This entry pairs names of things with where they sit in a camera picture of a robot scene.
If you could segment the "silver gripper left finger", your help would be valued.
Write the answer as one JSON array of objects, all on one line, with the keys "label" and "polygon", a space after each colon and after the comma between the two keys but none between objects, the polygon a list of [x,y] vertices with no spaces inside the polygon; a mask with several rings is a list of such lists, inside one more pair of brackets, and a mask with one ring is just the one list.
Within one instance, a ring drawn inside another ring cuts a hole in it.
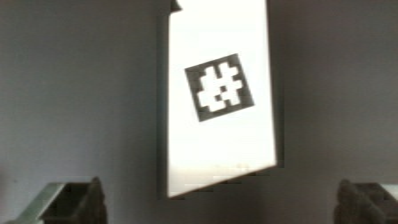
[{"label": "silver gripper left finger", "polygon": [[49,183],[33,198],[15,224],[108,224],[99,178]]}]

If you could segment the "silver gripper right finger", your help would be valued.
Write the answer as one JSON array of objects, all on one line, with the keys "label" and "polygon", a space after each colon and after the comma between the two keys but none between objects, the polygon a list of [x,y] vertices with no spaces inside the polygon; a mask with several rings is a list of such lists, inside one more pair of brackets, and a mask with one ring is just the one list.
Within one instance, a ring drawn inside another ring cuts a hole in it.
[{"label": "silver gripper right finger", "polygon": [[398,184],[339,182],[335,224],[398,224]]}]

